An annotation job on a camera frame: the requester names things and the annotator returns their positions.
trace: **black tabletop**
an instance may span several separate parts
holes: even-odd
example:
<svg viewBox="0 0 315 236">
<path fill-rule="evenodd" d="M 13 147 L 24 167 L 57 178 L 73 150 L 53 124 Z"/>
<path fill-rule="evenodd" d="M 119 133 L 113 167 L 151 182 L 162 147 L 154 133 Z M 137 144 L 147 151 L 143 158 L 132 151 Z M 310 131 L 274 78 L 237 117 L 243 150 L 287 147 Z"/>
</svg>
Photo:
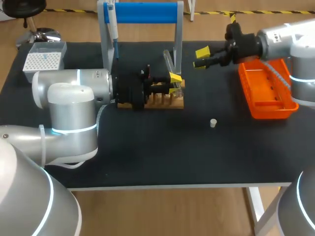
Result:
<svg viewBox="0 0 315 236">
<path fill-rule="evenodd" d="M 294 181 L 315 164 L 315 111 L 300 107 L 287 120 L 254 120 L 236 65 L 193 68 L 195 50 L 208 43 L 183 43 L 183 110 L 134 112 L 109 105 L 99 122 L 97 155 L 75 170 L 49 166 L 47 171 L 68 188 Z M 2 89 L 0 124 L 51 125 L 22 72 L 30 47 L 21 47 Z M 153 75 L 167 72 L 162 51 L 172 43 L 119 47 L 113 74 L 139 72 L 147 64 Z M 100 44 L 68 43 L 64 63 L 65 69 L 102 68 Z"/>
</svg>

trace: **wooden base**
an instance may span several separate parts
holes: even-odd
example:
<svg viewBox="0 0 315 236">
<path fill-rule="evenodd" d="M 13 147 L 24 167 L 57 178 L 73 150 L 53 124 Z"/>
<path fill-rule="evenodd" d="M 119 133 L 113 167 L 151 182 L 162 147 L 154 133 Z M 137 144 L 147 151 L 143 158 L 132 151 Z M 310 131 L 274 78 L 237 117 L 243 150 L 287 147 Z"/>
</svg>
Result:
<svg viewBox="0 0 315 236">
<path fill-rule="evenodd" d="M 185 88 L 185 81 L 182 80 L 181 88 Z M 117 107 L 120 109 L 131 109 L 130 103 L 118 103 Z M 144 109 L 183 109 L 184 108 L 184 94 L 176 97 L 172 94 L 151 94 Z"/>
</svg>

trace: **white table leg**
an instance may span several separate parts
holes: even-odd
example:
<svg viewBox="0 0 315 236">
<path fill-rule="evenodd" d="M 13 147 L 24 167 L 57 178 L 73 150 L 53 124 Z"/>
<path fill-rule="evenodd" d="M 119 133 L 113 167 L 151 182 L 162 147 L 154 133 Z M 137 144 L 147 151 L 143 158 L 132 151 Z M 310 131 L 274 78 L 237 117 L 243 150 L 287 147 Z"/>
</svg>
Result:
<svg viewBox="0 0 315 236">
<path fill-rule="evenodd" d="M 275 225 L 277 221 L 278 201 L 285 189 L 285 187 L 281 188 L 266 211 L 264 211 L 258 187 L 246 188 L 255 224 L 255 236 L 266 236 Z"/>
<path fill-rule="evenodd" d="M 196 0 L 188 0 L 189 9 L 190 9 L 190 21 L 193 21 L 193 17 L 195 15 L 195 4 Z"/>
</svg>

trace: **hazard tape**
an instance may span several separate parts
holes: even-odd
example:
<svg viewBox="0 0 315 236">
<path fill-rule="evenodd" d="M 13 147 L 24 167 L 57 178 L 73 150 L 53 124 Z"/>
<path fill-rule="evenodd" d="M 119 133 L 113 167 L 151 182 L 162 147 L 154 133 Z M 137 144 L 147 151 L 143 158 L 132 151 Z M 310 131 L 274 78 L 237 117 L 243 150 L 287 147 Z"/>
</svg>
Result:
<svg viewBox="0 0 315 236">
<path fill-rule="evenodd" d="M 235 13 L 230 13 L 229 17 L 230 17 L 231 23 L 236 22 L 236 14 Z"/>
<path fill-rule="evenodd" d="M 77 9 L 45 9 L 46 12 L 77 12 L 77 13 L 93 13 L 97 11 L 92 10 L 77 10 Z M 230 15 L 230 14 L 315 14 L 315 11 L 198 11 L 195 15 Z M 190 15 L 189 12 L 184 12 L 184 15 Z"/>
<path fill-rule="evenodd" d="M 198 11 L 195 15 L 218 15 L 224 14 L 315 14 L 315 11 Z M 190 15 L 189 12 L 184 12 L 184 15 Z"/>
<path fill-rule="evenodd" d="M 90 10 L 73 10 L 73 9 L 45 9 L 47 12 L 77 12 L 77 13 L 93 13 L 97 14 L 97 11 Z"/>
</svg>

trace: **orange tray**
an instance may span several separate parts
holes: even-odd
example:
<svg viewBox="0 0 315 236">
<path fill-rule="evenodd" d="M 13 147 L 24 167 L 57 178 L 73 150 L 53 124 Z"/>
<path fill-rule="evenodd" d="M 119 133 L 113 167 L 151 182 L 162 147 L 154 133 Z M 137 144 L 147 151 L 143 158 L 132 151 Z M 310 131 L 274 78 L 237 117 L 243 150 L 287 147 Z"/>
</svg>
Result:
<svg viewBox="0 0 315 236">
<path fill-rule="evenodd" d="M 282 59 L 269 64 L 289 83 L 289 71 Z M 260 60 L 240 64 L 238 69 L 244 94 L 255 119 L 286 119 L 299 105 L 292 101 L 290 90 Z"/>
</svg>

